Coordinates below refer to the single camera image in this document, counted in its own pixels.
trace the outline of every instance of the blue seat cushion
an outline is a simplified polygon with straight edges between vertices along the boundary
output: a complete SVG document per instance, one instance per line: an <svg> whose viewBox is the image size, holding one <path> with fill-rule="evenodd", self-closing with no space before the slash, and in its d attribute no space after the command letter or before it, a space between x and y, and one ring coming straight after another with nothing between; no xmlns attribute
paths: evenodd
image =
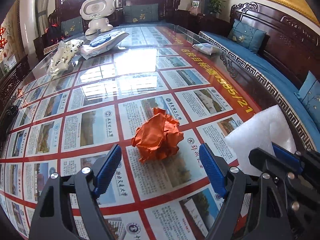
<svg viewBox="0 0 320 240"><path fill-rule="evenodd" d="M295 87L295 85L293 85L282 73L280 73L275 67L273 67L269 62L267 62L259 55L250 52L248 49L242 47L241 45L231 41L226 37L222 37L209 32L202 33L209 36L210 38L239 56L241 59L251 64L258 71L260 71L270 82L272 82L291 105L292 109L296 112L301 122L304 124L308 133L310 134L314 144L316 145L316 148L318 150L320 149L320 133L315 122L312 120L305 107L295 96L295 93L298 93L298 89Z"/></svg>
<svg viewBox="0 0 320 240"><path fill-rule="evenodd" d="M266 32L253 28L235 19L228 38L253 53L258 53Z"/></svg>
<svg viewBox="0 0 320 240"><path fill-rule="evenodd" d="M299 93L294 94L308 111L320 131L320 82L311 71L309 71Z"/></svg>

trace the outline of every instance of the wooden cabinet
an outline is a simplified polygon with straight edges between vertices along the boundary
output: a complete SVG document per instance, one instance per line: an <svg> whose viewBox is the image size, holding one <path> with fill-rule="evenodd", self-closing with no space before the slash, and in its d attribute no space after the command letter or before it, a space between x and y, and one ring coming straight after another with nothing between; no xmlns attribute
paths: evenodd
<svg viewBox="0 0 320 240"><path fill-rule="evenodd" d="M13 68L0 80L0 114L4 112L11 100L13 92L30 73L28 56L25 55Z"/></svg>

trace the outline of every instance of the embroidered flower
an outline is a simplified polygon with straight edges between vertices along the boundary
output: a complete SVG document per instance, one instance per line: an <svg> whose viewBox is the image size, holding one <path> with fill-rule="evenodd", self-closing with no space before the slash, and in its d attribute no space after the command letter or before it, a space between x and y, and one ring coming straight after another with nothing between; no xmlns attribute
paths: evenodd
<svg viewBox="0 0 320 240"><path fill-rule="evenodd" d="M243 42L243 41L245 40L245 38L246 38L246 36L241 35L241 36L239 37L239 41L240 41L240 42Z"/></svg>

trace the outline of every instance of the plastic bag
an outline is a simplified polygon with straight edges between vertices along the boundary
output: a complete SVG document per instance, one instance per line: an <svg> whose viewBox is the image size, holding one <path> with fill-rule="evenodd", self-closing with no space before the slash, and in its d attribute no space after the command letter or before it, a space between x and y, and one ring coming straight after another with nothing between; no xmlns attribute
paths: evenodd
<svg viewBox="0 0 320 240"><path fill-rule="evenodd" d="M69 68L73 57L84 44L83 40L60 41L56 54L52 57L47 74L56 76Z"/></svg>
<svg viewBox="0 0 320 240"><path fill-rule="evenodd" d="M200 51L206 55L211 55L212 53L217 53L220 51L217 47L213 46L210 43L201 43L201 44L195 44L192 46L197 51Z"/></svg>
<svg viewBox="0 0 320 240"><path fill-rule="evenodd" d="M124 38L130 35L129 33L126 33L124 31L116 31L108 34L111 36L111 39L101 45L98 45L96 47L92 47L90 45L83 45L80 50L81 56L85 59L89 59L91 57L107 52L111 50L113 47L115 47Z"/></svg>

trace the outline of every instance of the greek key border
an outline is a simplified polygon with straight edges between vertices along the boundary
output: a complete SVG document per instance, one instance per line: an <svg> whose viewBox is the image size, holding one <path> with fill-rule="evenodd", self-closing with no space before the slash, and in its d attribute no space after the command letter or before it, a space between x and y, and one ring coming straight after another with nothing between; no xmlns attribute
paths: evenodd
<svg viewBox="0 0 320 240"><path fill-rule="evenodd" d="M250 72L268 91L269 93L278 101L279 106L285 111L290 121L293 123L295 128L297 129L301 140L303 141L304 147L316 150L316 146L309 135L306 127L301 122L300 118L296 114L296 112L292 109L291 105L284 98L284 96L279 92L276 86L268 80L261 72L259 72L254 66L240 58L238 55L234 54L226 47L204 34L203 32L199 33L199 36L204 38L206 41L211 43L213 46L221 49L223 52L227 53L231 58L237 61L243 68L245 68L248 72Z"/></svg>

